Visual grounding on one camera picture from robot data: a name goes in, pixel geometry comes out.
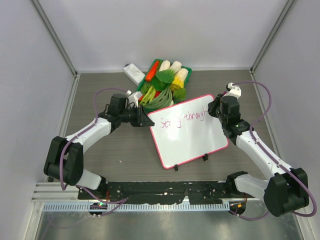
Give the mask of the white toy cabbage middle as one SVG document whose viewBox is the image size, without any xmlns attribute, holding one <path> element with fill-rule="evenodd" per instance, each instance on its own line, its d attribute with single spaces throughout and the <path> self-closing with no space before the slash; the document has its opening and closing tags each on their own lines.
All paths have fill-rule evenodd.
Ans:
<svg viewBox="0 0 320 240">
<path fill-rule="evenodd" d="M 182 67 L 182 64 L 179 61 L 174 61 L 169 69 L 175 75 L 181 69 L 181 67 Z"/>
</svg>

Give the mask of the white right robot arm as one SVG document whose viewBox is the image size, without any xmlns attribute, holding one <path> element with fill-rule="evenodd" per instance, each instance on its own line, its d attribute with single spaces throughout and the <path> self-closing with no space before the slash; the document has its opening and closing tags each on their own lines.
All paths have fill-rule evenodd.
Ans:
<svg viewBox="0 0 320 240">
<path fill-rule="evenodd" d="M 262 200 L 275 217 L 309 205 L 307 173 L 283 162 L 264 144 L 251 125 L 241 118 L 235 96 L 219 94 L 208 104 L 208 114 L 219 119 L 223 134 L 243 150 L 265 176 L 265 180 L 261 180 L 244 171 L 231 174 L 228 176 L 231 182 L 225 186 L 230 197 L 249 194 Z"/>
</svg>

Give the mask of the pink framed whiteboard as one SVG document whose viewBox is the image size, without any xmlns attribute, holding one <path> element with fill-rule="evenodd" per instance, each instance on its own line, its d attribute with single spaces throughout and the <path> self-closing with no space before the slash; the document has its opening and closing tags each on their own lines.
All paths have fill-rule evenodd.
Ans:
<svg viewBox="0 0 320 240">
<path fill-rule="evenodd" d="M 220 121 L 208 114 L 215 97 L 205 94 L 153 111 L 150 132 L 164 169 L 185 164 L 229 146 Z"/>
</svg>

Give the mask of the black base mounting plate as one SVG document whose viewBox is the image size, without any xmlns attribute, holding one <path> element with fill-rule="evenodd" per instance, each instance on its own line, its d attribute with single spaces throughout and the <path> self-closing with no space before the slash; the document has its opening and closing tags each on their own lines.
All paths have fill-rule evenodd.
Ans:
<svg viewBox="0 0 320 240">
<path fill-rule="evenodd" d="M 101 200 L 132 205 L 179 205 L 187 197 L 192 205 L 220 204 L 224 199 L 253 197 L 235 193 L 227 182 L 219 181 L 130 181 L 108 182 L 102 190 L 90 190 Z"/>
</svg>

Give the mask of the white rectangular bottle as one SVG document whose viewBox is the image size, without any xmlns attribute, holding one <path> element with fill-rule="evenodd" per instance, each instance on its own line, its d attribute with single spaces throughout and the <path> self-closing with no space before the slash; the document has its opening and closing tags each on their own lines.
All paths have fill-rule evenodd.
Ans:
<svg viewBox="0 0 320 240">
<path fill-rule="evenodd" d="M 139 86 L 144 80 L 145 74 L 133 63 L 126 64 L 123 68 L 124 74 L 136 85 Z"/>
</svg>

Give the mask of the green plastic vegetable tray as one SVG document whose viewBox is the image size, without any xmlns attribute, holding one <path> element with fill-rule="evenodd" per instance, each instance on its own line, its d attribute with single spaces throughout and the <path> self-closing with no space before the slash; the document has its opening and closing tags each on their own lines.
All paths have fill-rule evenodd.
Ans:
<svg viewBox="0 0 320 240">
<path fill-rule="evenodd" d="M 150 82 L 147 82 L 147 81 L 145 80 L 145 77 L 146 77 L 147 73 L 149 72 L 151 66 L 154 64 L 154 62 L 155 62 L 156 60 L 159 60 L 159 64 L 158 64 L 158 67 L 157 67 L 157 70 L 156 70 L 156 74 L 155 74 L 155 76 L 152 78 L 152 80 L 151 80 Z M 153 63 L 151 64 L 149 70 L 147 71 L 147 73 L 146 73 L 143 81 L 139 84 L 139 86 L 138 86 L 138 88 L 137 88 L 137 91 L 140 91 L 140 92 L 143 94 L 143 97 L 144 97 L 144 95 L 147 93 L 147 91 L 149 90 L 149 88 L 150 88 L 151 86 L 153 86 L 153 87 L 155 88 L 155 90 L 156 90 L 156 94 L 155 94 L 154 98 L 156 98 L 163 90 L 165 90 L 165 89 L 170 89 L 171 83 L 174 81 L 174 79 L 173 79 L 172 82 L 167 82 L 167 81 L 164 82 L 164 81 L 161 81 L 161 80 L 158 79 L 159 68 L 160 68 L 160 65 L 162 64 L 163 61 L 164 61 L 164 60 L 162 60 L 162 59 L 155 59 L 155 60 L 153 61 Z M 187 75 L 187 77 L 186 77 L 186 79 L 185 79 L 185 81 L 184 81 L 184 88 L 186 89 L 186 85 L 187 85 L 187 83 L 188 83 L 188 81 L 189 81 L 189 79 L 190 79 L 190 77 L 191 77 L 191 74 L 192 74 L 192 69 L 189 68 L 189 67 L 183 66 L 183 65 L 181 66 L 181 69 L 182 69 L 182 68 L 188 70 L 188 75 Z M 175 102 L 174 102 L 174 99 L 173 99 L 173 91 L 171 91 L 171 92 L 172 92 L 172 102 L 171 102 L 171 104 L 169 105 L 169 107 L 172 106 L 172 105 L 175 105 L 175 104 L 179 104 L 179 103 L 180 103 L 180 102 L 179 102 L 179 103 L 175 103 Z"/>
</svg>

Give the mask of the light green toy celery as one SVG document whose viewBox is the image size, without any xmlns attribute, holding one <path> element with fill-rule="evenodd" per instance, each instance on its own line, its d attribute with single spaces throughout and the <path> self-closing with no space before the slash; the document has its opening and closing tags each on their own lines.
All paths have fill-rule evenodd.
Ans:
<svg viewBox="0 0 320 240">
<path fill-rule="evenodd" d="M 144 95 L 144 97 L 142 98 L 142 100 L 140 101 L 140 105 L 145 106 L 146 104 L 148 104 L 150 101 L 152 101 L 156 95 L 156 89 L 151 86 L 147 93 Z"/>
</svg>

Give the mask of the round green toy leaf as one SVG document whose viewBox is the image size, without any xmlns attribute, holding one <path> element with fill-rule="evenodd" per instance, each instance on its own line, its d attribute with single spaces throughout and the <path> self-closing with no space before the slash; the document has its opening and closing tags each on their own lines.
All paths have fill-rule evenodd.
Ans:
<svg viewBox="0 0 320 240">
<path fill-rule="evenodd" d="M 173 92 L 173 101 L 175 103 L 181 103 L 185 101 L 186 95 L 187 95 L 187 92 L 185 88 L 177 89 Z"/>
</svg>

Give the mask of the white yellow toy cabbage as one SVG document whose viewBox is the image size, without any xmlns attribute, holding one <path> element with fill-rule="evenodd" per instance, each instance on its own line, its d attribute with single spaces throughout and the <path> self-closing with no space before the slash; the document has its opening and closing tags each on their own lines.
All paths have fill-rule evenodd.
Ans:
<svg viewBox="0 0 320 240">
<path fill-rule="evenodd" d="M 188 76 L 189 71 L 185 68 L 181 68 L 174 76 L 174 80 L 170 85 L 171 91 L 184 88 L 185 80 Z"/>
</svg>

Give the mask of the aluminium frame rail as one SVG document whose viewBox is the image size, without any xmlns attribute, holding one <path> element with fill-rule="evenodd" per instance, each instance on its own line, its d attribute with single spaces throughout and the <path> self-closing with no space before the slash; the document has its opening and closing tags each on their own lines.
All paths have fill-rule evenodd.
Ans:
<svg viewBox="0 0 320 240">
<path fill-rule="evenodd" d="M 69 202 L 78 200 L 79 189 L 67 186 L 62 190 L 58 182 L 38 182 L 31 198 L 32 202 Z"/>
</svg>

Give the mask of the green toy long beans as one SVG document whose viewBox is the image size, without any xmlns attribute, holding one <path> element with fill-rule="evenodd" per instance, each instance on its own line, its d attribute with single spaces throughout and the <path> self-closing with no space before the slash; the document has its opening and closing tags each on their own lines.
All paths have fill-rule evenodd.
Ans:
<svg viewBox="0 0 320 240">
<path fill-rule="evenodd" d="M 144 105 L 144 110 L 147 112 L 153 112 L 159 109 L 169 107 L 173 100 L 172 91 L 167 88 L 160 92 L 160 94 L 154 98 L 151 102 Z"/>
</svg>

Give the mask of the white toy cabbage left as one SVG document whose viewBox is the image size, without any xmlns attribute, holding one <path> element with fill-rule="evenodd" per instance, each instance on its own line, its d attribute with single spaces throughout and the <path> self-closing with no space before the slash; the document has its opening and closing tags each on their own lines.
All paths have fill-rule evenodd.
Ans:
<svg viewBox="0 0 320 240">
<path fill-rule="evenodd" d="M 169 61 L 169 60 L 164 60 L 164 61 L 161 63 L 158 71 L 161 72 L 161 71 L 164 71 L 164 70 L 168 70 L 168 69 L 170 68 L 170 66 L 171 66 L 170 61 Z"/>
</svg>

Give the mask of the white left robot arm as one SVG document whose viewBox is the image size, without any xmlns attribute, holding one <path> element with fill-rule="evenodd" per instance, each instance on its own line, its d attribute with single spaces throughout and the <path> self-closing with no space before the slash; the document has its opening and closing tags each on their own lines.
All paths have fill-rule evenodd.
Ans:
<svg viewBox="0 0 320 240">
<path fill-rule="evenodd" d="M 125 95 L 115 93 L 104 111 L 97 114 L 86 127 L 67 137 L 54 137 L 44 164 L 44 174 L 59 180 L 62 189 L 67 185 L 82 187 L 89 190 L 93 198 L 102 199 L 107 192 L 106 178 L 85 169 L 85 152 L 101 138 L 115 131 L 122 123 L 129 123 L 132 127 L 155 125 L 141 106 L 129 105 Z"/>
</svg>

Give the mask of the orange toy carrot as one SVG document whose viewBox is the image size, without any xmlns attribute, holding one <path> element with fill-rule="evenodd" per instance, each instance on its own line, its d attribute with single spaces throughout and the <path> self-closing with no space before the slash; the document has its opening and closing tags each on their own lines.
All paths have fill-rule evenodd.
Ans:
<svg viewBox="0 0 320 240">
<path fill-rule="evenodd" d="M 159 65 L 159 60 L 156 60 L 151 66 L 151 68 L 149 69 L 147 75 L 145 76 L 146 82 L 150 82 L 152 78 L 156 75 L 158 65 Z"/>
</svg>

